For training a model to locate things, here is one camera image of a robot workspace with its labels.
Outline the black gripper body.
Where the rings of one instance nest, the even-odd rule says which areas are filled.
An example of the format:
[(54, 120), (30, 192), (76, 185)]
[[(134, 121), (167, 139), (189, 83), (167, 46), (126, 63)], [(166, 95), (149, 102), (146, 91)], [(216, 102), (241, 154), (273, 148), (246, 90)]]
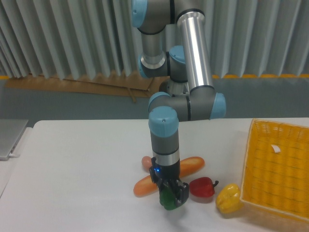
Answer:
[(156, 158), (152, 157), (152, 166), (149, 169), (151, 181), (156, 184), (157, 181), (161, 179), (167, 179), (169, 181), (180, 179), (180, 160), (178, 160), (175, 164), (169, 166), (163, 166), (156, 163)]

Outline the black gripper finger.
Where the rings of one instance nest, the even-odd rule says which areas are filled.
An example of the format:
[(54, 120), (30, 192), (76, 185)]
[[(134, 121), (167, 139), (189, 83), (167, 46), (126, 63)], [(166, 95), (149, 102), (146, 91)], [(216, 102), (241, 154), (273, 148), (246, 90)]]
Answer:
[(170, 185), (169, 185), (169, 181), (167, 179), (159, 179), (156, 183), (159, 193), (161, 193), (164, 190), (169, 189)]
[(173, 196), (173, 204), (175, 207), (180, 207), (189, 198), (189, 184), (182, 182), (180, 179), (170, 181), (170, 188)]

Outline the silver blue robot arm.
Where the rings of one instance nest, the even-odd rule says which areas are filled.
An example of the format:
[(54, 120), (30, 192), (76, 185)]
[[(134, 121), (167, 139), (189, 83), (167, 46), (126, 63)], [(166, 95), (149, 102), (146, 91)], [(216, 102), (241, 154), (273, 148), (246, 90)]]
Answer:
[(176, 84), (152, 95), (148, 103), (150, 177), (160, 204), (173, 210), (189, 197), (189, 185), (180, 179), (179, 123), (224, 117), (225, 97), (212, 83), (201, 1), (134, 0), (131, 17), (141, 33), (141, 76), (169, 76)]

